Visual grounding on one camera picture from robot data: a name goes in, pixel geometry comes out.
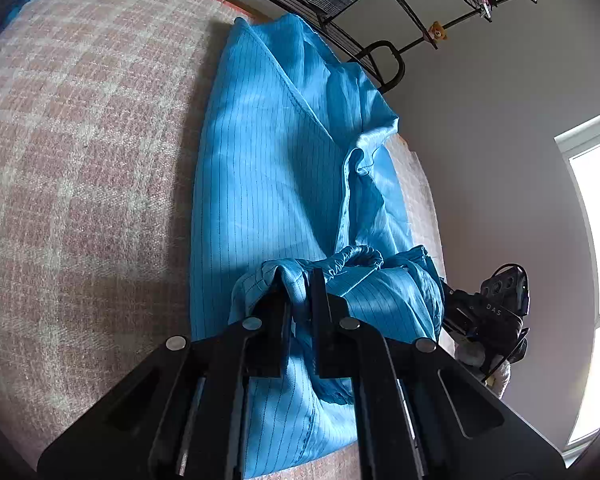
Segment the metal rack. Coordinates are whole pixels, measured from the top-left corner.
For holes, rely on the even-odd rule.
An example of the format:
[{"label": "metal rack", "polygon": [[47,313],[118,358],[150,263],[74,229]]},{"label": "metal rack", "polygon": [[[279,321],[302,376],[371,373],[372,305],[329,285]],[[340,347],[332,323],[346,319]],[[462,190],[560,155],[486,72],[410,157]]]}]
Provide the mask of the metal rack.
[{"label": "metal rack", "polygon": [[[397,48],[393,43],[388,40],[380,40],[371,43],[370,45],[364,47],[360,43],[358,43],[350,34],[347,34],[341,27],[339,27],[336,23],[334,23],[334,19],[337,18],[344,10],[349,7],[345,7],[339,12],[326,15],[323,10],[314,4],[306,1],[306,0],[269,0],[270,2],[276,4],[286,12],[291,12],[293,14],[297,14],[301,16],[307,23],[310,25],[316,32],[322,35],[325,39],[330,41],[334,46],[336,46],[339,50],[343,51],[346,56],[350,57],[350,60],[355,60],[379,83],[378,90],[380,93],[385,93],[390,89],[394,88],[403,78],[405,73],[405,63],[402,59],[402,54],[407,50],[413,48],[414,46],[422,43],[423,41],[427,41],[430,43],[433,48],[437,49],[438,46],[436,42],[431,39],[429,33],[419,19],[417,14],[413,9],[409,6],[406,0],[395,0],[402,10],[408,15],[411,21],[418,27],[418,30],[422,33],[422,36],[417,40],[412,41],[411,43],[405,45],[402,48]],[[465,0],[471,7],[472,10],[468,13],[465,13],[462,16],[452,20],[451,22],[443,25],[445,29],[449,27],[453,27],[458,23],[464,22],[464,20],[468,20],[474,16],[482,15],[487,20],[491,21],[491,6],[487,5],[484,0]],[[496,0],[493,5],[497,6],[499,4],[508,2],[509,0]],[[392,56],[397,62],[397,71],[395,75],[387,80],[382,76],[380,69],[378,68],[378,64],[374,59],[374,51],[377,48],[387,47],[391,52]]]}]

